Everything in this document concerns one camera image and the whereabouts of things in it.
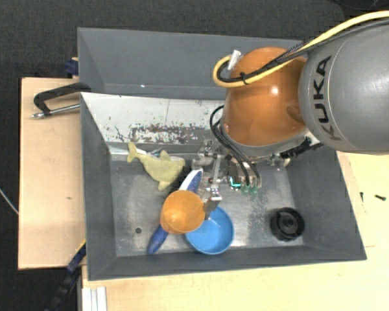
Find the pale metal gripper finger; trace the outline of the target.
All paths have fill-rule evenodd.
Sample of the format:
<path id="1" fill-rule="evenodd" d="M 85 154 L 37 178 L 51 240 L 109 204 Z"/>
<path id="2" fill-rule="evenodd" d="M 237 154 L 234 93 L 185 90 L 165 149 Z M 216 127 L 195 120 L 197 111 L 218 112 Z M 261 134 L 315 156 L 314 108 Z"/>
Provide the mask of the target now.
<path id="1" fill-rule="evenodd" d="M 208 220 L 210 214 L 215 211 L 222 200 L 219 187 L 211 187 L 209 197 L 204 204 L 205 220 Z"/>
<path id="2" fill-rule="evenodd" d="M 206 139 L 191 161 L 191 168 L 194 170 L 209 166 L 214 160 L 215 151 L 213 140 Z"/>

